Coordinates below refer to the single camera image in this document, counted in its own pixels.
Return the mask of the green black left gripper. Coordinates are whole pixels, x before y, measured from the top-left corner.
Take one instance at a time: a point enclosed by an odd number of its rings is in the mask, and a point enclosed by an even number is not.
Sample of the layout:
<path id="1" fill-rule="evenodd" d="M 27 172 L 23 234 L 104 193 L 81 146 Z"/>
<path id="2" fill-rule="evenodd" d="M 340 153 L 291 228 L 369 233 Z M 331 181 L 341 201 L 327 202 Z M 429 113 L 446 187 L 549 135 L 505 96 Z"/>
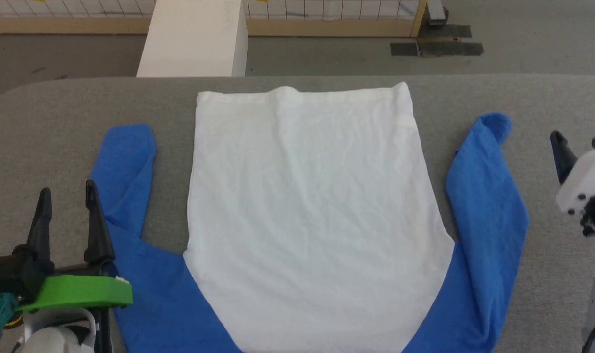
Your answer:
<path id="1" fill-rule="evenodd" d="M 85 206 L 89 211 L 88 244 L 84 261 L 103 266 L 116 259 L 111 234 L 97 185 L 85 184 Z M 26 244 L 12 254 L 0 256 L 0 297 L 9 300 L 11 311 L 52 308 L 111 308 L 133 304 L 127 281 L 104 274 L 57 274 L 50 261 L 51 190 L 42 188 Z"/>

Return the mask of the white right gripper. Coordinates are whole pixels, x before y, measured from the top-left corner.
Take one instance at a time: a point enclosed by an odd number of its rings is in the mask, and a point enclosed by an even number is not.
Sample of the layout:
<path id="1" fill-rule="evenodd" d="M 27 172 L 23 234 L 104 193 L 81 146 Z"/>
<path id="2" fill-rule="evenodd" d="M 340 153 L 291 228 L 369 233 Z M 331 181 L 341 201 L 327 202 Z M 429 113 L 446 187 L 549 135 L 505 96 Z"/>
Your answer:
<path id="1" fill-rule="evenodd" d="M 586 208 L 588 200 L 595 197 L 595 138 L 591 139 L 593 150 L 579 159 L 559 131 L 551 132 L 550 143 L 558 183 L 562 185 L 556 196 L 558 208 L 564 214 L 570 210 L 579 214 Z"/>

